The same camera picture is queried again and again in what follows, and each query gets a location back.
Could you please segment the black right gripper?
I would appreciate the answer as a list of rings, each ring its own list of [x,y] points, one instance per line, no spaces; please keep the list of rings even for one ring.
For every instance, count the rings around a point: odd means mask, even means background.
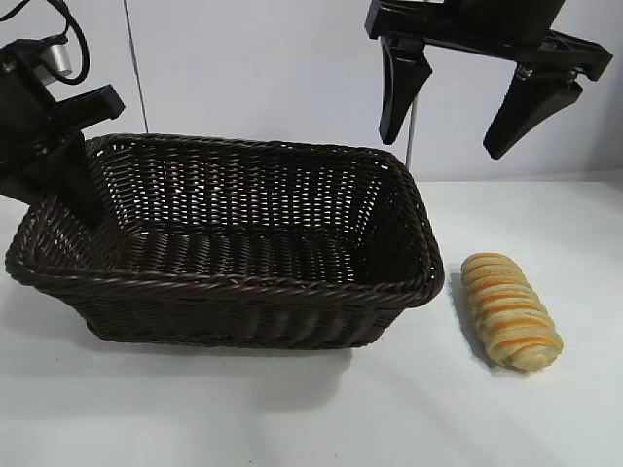
[[[563,5],[541,0],[373,1],[364,22],[368,36],[406,37],[381,39],[382,142],[395,142],[410,106],[432,74],[424,44],[599,80],[613,54],[598,43],[553,30]],[[492,159],[501,159],[532,129],[573,105],[582,92],[575,80],[515,76],[484,137],[485,149]]]

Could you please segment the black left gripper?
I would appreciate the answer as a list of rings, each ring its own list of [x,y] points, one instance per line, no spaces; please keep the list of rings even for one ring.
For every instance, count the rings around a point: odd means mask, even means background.
[[[115,120],[125,104],[110,85],[56,100],[48,85],[72,72],[63,41],[14,41],[1,49],[1,195],[33,205],[60,195],[90,229],[104,208],[82,130]],[[69,136],[61,151],[51,149]]]

